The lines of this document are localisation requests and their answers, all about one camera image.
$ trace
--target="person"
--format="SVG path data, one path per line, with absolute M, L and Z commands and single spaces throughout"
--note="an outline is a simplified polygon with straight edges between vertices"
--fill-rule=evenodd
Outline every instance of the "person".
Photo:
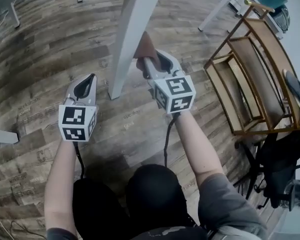
M 84 240 L 207 240 L 218 234 L 220 240 L 267 239 L 266 226 L 228 181 L 191 112 L 182 112 L 175 124 L 199 189 L 200 226 L 188 215 L 182 188 L 170 169 L 149 164 L 136 170 L 126 186 L 128 216 L 106 185 L 89 178 L 74 183 L 74 145 L 61 141 L 45 187 L 47 239 L 76 240 L 77 231 Z

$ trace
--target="gray t-shirt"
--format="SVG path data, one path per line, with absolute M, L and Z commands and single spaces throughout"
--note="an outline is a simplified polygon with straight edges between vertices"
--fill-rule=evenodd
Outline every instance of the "gray t-shirt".
M 198 217 L 201 225 L 206 225 L 211 230 L 231 226 L 252 233 L 262 240 L 267 239 L 267 228 L 261 222 L 256 210 L 238 194 L 225 175 L 221 173 L 211 175 L 201 184 L 199 192 Z M 47 231 L 47 239 L 77 240 L 72 233 L 61 228 L 50 228 Z M 207 240 L 207 230 L 200 226 L 164 227 L 133 238 L 133 240 L 184 239 Z

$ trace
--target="sleeve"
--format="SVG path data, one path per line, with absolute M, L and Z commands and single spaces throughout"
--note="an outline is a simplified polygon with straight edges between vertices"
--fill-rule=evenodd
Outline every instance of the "sleeve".
M 49 228 L 46 232 L 47 240 L 78 240 L 78 238 L 71 232 L 62 228 Z
M 240 195 L 227 177 L 217 173 L 199 187 L 198 216 L 209 230 L 231 226 L 267 239 L 267 227 L 257 211 Z

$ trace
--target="black cable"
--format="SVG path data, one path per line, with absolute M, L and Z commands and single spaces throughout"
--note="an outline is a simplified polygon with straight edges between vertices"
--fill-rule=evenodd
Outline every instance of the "black cable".
M 12 227 L 13 227 L 13 223 L 15 223 L 15 224 L 17 224 L 20 228 L 22 228 L 24 231 L 26 231 L 27 233 L 29 233 L 29 234 L 32 234 L 32 235 L 36 235 L 36 236 L 39 236 L 39 237 L 42 237 L 42 238 L 44 238 L 44 239 L 47 239 L 44 235 L 42 235 L 42 234 L 37 234 L 37 233 L 34 233 L 34 232 L 31 232 L 31 231 L 29 231 L 26 227 L 23 227 L 23 226 L 21 226 L 19 223 L 17 223 L 15 220 L 12 220 L 11 221 L 11 224 L 10 224 L 10 235 L 12 236 Z
M 82 161 L 82 158 L 81 158 L 81 155 L 80 155 L 80 151 L 79 151 L 79 148 L 78 148 L 78 142 L 74 141 L 73 145 L 74 145 L 76 157 L 78 158 L 78 160 L 80 162 L 80 165 L 81 165 L 81 176 L 80 176 L 80 179 L 83 179 L 84 175 L 85 175 L 85 165 L 84 165 L 84 162 Z
M 168 125 L 168 130 L 166 131 L 166 137 L 165 137 L 165 144 L 164 144 L 164 149 L 163 149 L 163 154 L 164 154 L 164 166 L 167 167 L 167 163 L 168 163 L 168 154 L 167 154 L 167 148 L 168 148 L 168 144 L 169 144 L 169 135 L 170 135 L 170 130 L 171 127 L 174 125 L 175 121 L 177 120 L 177 118 L 180 116 L 180 112 L 177 112 L 173 115 L 173 118 L 171 120 L 171 122 Z

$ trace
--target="wooden floor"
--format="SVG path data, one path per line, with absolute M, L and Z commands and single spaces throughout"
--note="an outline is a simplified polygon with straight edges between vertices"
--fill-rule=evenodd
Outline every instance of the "wooden floor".
M 192 113 L 217 150 L 228 178 L 244 175 L 248 161 L 235 150 L 236 137 L 203 64 L 238 20 L 225 8 L 205 32 L 198 25 L 220 0 L 159 0 L 147 25 L 155 46 L 175 56 L 192 77 L 196 99 Z M 88 73 L 98 77 L 97 125 L 80 147 L 87 176 L 110 186 L 124 204 L 124 188 L 141 165 L 163 164 L 170 118 L 158 109 L 149 86 L 132 62 L 120 98 L 110 100 L 107 74 L 123 0 L 16 1 L 20 27 L 7 17 L 0 28 L 0 129 L 17 132 L 20 142 L 0 145 L 0 219 L 45 234 L 44 189 L 60 141 L 58 108 L 69 83 Z M 168 166 L 176 174 L 189 213 L 198 221 L 199 193 L 176 129 L 170 135 Z M 76 178 L 81 168 L 75 167 Z M 254 193 L 251 203 L 263 201 Z M 281 210 L 261 211 L 270 230 Z M 15 239 L 40 239 L 16 224 Z M 0 239 L 8 239 L 0 227 Z

